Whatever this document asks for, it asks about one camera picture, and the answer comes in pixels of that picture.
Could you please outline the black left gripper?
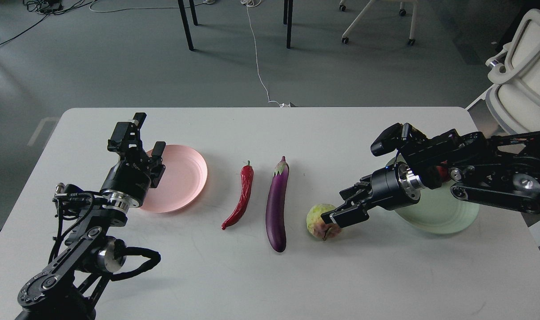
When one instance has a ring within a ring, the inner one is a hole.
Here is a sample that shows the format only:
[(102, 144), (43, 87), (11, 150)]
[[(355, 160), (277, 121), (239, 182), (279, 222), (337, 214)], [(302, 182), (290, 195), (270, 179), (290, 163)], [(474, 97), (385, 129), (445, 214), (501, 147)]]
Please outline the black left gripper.
[(140, 129), (146, 116), (144, 112), (136, 112), (132, 120), (116, 124), (107, 150), (118, 154), (120, 160), (108, 172), (101, 187), (103, 195), (113, 192), (127, 195), (135, 208), (143, 205), (148, 190), (158, 187), (165, 172), (162, 155), (166, 142), (156, 142), (151, 156), (144, 152)]

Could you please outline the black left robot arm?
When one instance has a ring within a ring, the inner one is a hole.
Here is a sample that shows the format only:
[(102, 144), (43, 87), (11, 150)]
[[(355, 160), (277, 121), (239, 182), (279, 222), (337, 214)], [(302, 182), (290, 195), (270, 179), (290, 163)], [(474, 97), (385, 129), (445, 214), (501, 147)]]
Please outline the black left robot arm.
[(161, 261), (157, 251), (128, 247), (107, 235), (110, 227), (126, 225), (131, 208), (143, 205), (165, 172), (165, 142), (144, 150), (140, 129), (146, 113), (118, 122), (107, 150), (119, 156), (100, 191), (58, 184), (53, 202), (58, 219), (48, 265), (30, 278), (16, 298), (22, 307), (18, 320), (93, 320), (95, 307), (110, 282), (150, 271)]

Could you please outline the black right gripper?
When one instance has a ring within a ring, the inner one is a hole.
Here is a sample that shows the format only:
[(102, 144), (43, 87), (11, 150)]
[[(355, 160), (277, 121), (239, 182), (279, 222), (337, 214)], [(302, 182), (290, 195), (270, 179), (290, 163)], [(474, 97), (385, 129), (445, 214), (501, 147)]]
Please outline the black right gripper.
[(321, 213), (320, 217), (326, 224), (349, 227), (368, 220), (371, 208), (394, 210), (417, 204), (423, 188), (420, 176), (408, 164), (391, 164), (339, 191), (344, 204)]

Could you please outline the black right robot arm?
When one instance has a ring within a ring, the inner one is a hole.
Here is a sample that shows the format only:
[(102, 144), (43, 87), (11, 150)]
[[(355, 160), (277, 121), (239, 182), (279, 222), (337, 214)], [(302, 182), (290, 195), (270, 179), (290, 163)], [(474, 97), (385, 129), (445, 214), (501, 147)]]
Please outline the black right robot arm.
[(451, 129), (428, 138), (409, 123), (386, 128), (372, 143), (381, 156), (396, 151), (403, 160), (340, 192), (344, 203), (322, 213), (326, 224), (348, 227), (369, 218), (368, 210), (394, 210), (420, 202), (420, 191), (453, 180), (451, 194), (463, 202), (540, 213), (540, 130), (486, 138)]

